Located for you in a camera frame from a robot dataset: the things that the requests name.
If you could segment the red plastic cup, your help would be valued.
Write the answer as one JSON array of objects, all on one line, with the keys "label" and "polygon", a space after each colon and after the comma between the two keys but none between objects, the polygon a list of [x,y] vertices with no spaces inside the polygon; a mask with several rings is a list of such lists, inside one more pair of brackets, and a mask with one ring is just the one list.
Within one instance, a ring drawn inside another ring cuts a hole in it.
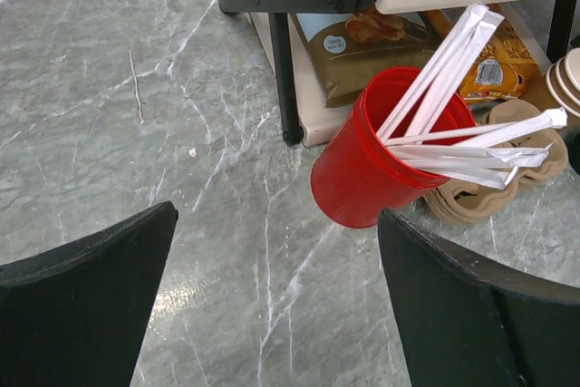
[{"label": "red plastic cup", "polygon": [[332,221],[350,228],[372,227],[383,208],[403,208],[449,181],[408,166],[375,135],[419,72],[394,67],[377,74],[314,163],[314,200]]}]

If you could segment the stacked paper cups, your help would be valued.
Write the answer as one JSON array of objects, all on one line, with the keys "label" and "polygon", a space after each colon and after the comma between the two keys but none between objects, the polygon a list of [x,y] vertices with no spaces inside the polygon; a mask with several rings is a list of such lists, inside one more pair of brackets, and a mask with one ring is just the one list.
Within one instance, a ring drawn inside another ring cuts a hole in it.
[{"label": "stacked paper cups", "polygon": [[579,119],[579,49],[554,63],[545,76],[549,93],[571,116]]}]

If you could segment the brown snack bag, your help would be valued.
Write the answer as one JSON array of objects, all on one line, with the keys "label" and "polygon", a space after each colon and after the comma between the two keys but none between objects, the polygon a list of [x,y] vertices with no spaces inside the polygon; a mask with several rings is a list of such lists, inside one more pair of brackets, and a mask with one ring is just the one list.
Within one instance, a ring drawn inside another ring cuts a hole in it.
[{"label": "brown snack bag", "polygon": [[440,37],[422,13],[385,15],[373,5],[341,15],[291,16],[324,90],[324,106],[353,103],[368,82],[392,67],[423,67]]}]

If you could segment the brown cardboard cup carrier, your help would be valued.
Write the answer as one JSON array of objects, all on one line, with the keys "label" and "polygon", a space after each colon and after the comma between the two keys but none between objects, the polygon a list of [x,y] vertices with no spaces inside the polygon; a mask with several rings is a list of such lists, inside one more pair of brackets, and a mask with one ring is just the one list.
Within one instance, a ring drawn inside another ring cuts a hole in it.
[{"label": "brown cardboard cup carrier", "polygon": [[512,100],[484,114],[484,126],[517,124],[517,136],[498,144],[502,151],[538,149],[537,160],[523,160],[520,167],[476,168],[464,179],[450,179],[428,192],[423,199],[432,214],[456,226],[468,226],[501,211],[519,189],[533,188],[560,174],[568,164],[566,146],[557,132],[568,122],[562,109],[539,110],[531,103]]}]

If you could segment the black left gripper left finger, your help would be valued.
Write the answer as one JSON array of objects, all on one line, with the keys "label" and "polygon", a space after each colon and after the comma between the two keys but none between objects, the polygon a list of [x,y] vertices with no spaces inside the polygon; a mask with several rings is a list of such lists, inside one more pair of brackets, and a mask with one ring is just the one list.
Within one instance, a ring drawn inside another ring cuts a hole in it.
[{"label": "black left gripper left finger", "polygon": [[3,264],[2,385],[130,385],[178,218],[161,202]]}]

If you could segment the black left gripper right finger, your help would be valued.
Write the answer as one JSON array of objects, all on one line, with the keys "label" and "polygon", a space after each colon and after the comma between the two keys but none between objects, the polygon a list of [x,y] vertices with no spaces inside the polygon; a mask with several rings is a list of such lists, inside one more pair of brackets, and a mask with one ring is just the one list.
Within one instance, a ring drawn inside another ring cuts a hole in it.
[{"label": "black left gripper right finger", "polygon": [[578,385],[578,288],[501,265],[389,209],[378,240],[412,385]]}]

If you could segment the orange snack bag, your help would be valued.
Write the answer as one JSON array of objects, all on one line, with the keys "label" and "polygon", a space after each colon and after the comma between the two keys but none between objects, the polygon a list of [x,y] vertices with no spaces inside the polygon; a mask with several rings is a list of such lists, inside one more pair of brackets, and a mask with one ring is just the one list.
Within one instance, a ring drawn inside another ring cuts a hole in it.
[{"label": "orange snack bag", "polygon": [[459,87],[468,104],[517,99],[551,65],[524,18],[509,3],[488,8],[504,16]]}]

